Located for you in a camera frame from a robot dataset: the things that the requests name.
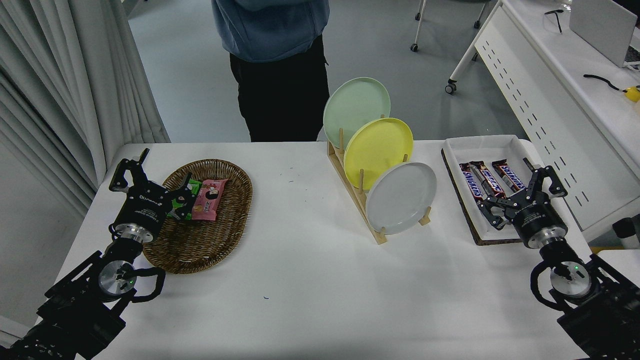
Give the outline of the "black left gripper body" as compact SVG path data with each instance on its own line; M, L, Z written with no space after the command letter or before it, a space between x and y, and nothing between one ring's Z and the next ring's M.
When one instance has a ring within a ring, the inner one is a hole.
M168 193L160 185L130 187L115 219L115 231L124 231L132 226L144 228L152 235L159 234L167 213L172 209Z

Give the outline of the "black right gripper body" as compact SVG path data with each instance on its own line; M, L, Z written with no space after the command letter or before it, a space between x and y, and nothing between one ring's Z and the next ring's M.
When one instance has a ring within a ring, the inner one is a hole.
M549 244L564 239L569 228L549 201L510 199L510 223L523 244Z

